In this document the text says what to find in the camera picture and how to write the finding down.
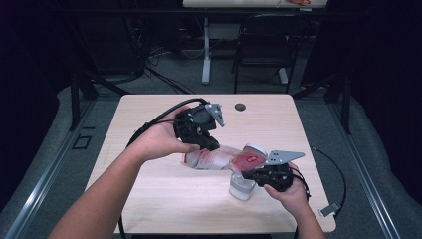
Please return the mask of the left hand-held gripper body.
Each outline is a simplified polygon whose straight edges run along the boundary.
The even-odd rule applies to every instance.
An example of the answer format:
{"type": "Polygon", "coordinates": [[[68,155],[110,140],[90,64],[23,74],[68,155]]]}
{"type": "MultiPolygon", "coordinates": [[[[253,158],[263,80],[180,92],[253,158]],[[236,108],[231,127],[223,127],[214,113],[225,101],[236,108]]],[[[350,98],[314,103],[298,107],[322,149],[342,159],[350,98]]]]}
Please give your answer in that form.
{"type": "Polygon", "coordinates": [[[178,114],[173,127],[183,142],[197,144],[197,136],[216,129],[216,123],[225,125],[221,105],[206,103],[178,114]]]}

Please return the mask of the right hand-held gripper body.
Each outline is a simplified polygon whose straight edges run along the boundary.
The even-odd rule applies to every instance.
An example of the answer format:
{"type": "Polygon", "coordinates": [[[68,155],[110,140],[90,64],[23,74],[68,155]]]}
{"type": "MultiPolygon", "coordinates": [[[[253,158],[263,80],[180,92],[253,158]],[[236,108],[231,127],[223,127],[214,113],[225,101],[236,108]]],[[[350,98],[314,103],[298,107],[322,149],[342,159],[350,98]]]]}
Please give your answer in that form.
{"type": "Polygon", "coordinates": [[[303,157],[303,152],[272,150],[265,164],[256,170],[256,182],[259,186],[268,184],[278,192],[284,192],[293,185],[295,178],[304,182],[302,175],[294,174],[289,166],[293,160],[303,157]]]}

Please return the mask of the red and white refill pouch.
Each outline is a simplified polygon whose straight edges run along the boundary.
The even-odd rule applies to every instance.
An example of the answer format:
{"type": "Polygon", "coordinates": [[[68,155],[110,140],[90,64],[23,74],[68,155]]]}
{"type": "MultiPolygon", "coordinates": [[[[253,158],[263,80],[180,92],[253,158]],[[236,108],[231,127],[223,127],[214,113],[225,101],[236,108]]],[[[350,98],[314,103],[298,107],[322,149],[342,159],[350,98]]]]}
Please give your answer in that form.
{"type": "Polygon", "coordinates": [[[242,150],[220,146],[215,150],[203,148],[185,153],[181,163],[200,170],[231,170],[234,173],[249,171],[265,164],[268,153],[261,147],[247,143],[242,150]]]}

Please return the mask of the white lidded container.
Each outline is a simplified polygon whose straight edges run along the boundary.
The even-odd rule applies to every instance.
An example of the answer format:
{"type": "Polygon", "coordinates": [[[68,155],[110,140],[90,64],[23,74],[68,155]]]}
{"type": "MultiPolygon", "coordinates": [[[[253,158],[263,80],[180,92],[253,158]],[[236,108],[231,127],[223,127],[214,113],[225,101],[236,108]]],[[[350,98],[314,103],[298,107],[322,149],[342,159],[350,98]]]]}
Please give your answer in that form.
{"type": "Polygon", "coordinates": [[[229,169],[230,177],[229,192],[235,198],[247,201],[253,193],[256,182],[253,179],[245,179],[242,172],[261,167],[267,160],[268,153],[254,143],[246,143],[242,150],[230,148],[229,169]]]}

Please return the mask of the person's right hand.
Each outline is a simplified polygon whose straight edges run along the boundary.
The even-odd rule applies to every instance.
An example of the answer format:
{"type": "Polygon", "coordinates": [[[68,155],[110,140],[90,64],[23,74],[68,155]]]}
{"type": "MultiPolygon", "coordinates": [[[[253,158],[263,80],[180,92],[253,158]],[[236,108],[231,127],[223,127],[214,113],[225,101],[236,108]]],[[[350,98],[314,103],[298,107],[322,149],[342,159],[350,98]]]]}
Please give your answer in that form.
{"type": "Polygon", "coordinates": [[[292,186],[284,192],[279,192],[272,186],[265,184],[264,189],[274,199],[281,202],[283,207],[290,212],[297,220],[306,218],[312,211],[310,210],[304,184],[297,178],[298,167],[289,162],[288,166],[294,174],[292,186]]]}

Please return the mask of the person's left hand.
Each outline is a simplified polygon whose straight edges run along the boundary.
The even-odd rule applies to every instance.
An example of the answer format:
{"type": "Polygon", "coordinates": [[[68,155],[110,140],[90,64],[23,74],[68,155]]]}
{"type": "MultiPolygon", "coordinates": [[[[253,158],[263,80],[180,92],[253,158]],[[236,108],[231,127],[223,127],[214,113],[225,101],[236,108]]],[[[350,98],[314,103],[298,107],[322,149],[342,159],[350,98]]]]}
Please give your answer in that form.
{"type": "Polygon", "coordinates": [[[165,157],[172,153],[188,153],[199,149],[197,144],[184,143],[175,135],[173,125],[176,115],[187,110],[180,107],[154,123],[139,136],[125,151],[136,162],[165,157]]]}

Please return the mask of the white desk leg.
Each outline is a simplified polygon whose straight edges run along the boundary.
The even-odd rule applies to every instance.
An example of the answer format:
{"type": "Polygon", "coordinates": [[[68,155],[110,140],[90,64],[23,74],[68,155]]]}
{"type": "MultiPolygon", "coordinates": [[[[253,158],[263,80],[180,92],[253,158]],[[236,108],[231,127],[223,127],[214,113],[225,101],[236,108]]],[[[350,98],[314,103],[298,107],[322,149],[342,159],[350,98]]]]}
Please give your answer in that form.
{"type": "Polygon", "coordinates": [[[203,69],[202,69],[202,79],[201,82],[203,85],[210,84],[210,72],[211,72],[211,57],[210,57],[210,40],[209,40],[209,22],[208,19],[204,19],[204,60],[203,60],[203,69]]]}

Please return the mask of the grey under-desk box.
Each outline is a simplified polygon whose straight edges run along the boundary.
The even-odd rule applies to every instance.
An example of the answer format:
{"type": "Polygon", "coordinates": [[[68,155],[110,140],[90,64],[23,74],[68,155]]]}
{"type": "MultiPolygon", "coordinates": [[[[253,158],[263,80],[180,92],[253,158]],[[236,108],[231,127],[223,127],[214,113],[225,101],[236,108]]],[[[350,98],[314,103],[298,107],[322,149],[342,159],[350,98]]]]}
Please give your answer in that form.
{"type": "Polygon", "coordinates": [[[209,38],[217,40],[234,40],[238,38],[239,24],[211,23],[209,38]]]}

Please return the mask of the black metal stand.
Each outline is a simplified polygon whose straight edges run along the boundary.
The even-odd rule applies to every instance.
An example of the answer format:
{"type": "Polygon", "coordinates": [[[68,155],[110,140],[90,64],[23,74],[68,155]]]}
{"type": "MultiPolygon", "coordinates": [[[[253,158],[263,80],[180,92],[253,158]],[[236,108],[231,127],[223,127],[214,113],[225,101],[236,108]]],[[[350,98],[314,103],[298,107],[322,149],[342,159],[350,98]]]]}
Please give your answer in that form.
{"type": "Polygon", "coordinates": [[[327,104],[334,104],[341,97],[340,124],[344,131],[350,134],[351,78],[347,74],[333,74],[293,94],[293,98],[295,100],[301,99],[323,86],[328,86],[328,90],[323,97],[327,104]]]}
{"type": "Polygon", "coordinates": [[[83,94],[89,101],[95,101],[98,98],[99,93],[94,87],[94,83],[100,84],[120,96],[128,95],[128,91],[109,82],[98,74],[91,71],[75,71],[71,77],[70,84],[72,110],[70,130],[74,130],[81,121],[80,94],[83,94]]]}

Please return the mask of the black folding chair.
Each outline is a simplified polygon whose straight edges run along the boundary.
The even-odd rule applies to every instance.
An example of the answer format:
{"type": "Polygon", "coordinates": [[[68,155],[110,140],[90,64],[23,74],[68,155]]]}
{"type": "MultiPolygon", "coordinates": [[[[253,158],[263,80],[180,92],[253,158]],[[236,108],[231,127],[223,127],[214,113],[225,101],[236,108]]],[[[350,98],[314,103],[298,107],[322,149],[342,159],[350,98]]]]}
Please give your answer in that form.
{"type": "Polygon", "coordinates": [[[310,20],[302,15],[276,13],[248,17],[239,27],[237,48],[232,65],[233,93],[238,92],[239,69],[271,68],[277,75],[288,70],[285,93],[291,86],[300,45],[310,28],[310,20]]]}

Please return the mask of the light background desk top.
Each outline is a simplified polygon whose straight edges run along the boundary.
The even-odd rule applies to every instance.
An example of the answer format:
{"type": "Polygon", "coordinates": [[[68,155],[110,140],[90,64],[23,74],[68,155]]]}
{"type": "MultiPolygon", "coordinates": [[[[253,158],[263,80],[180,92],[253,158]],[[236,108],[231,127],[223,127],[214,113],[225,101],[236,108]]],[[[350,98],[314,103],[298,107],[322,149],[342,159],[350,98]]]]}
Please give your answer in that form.
{"type": "Polygon", "coordinates": [[[187,8],[324,8],[329,0],[182,0],[187,8]]]}

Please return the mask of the aluminium floor rail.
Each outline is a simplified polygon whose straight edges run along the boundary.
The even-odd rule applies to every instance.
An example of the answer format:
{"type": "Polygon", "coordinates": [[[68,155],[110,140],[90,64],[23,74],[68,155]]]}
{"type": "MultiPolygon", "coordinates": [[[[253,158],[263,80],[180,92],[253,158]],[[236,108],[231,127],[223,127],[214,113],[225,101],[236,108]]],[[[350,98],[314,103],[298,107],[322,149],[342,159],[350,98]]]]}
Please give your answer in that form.
{"type": "Polygon", "coordinates": [[[83,129],[83,124],[89,118],[95,105],[95,102],[86,102],[82,106],[80,121],[75,125],[73,130],[66,130],[66,135],[60,140],[60,145],[54,154],[54,158],[44,167],[43,173],[34,185],[31,193],[25,199],[4,239],[23,239],[33,218],[36,216],[60,173],[65,163],[66,154],[72,148],[73,143],[80,139],[80,131],[83,129]]]}
{"type": "Polygon", "coordinates": [[[385,239],[402,239],[390,213],[388,212],[384,200],[363,161],[361,153],[359,152],[353,137],[350,133],[347,133],[344,129],[340,120],[340,111],[336,105],[328,104],[328,110],[330,111],[331,117],[339,131],[341,138],[346,144],[347,149],[351,154],[351,162],[354,167],[354,171],[357,174],[360,185],[363,188],[366,198],[372,208],[372,211],[378,221],[378,224],[384,234],[385,239]]]}

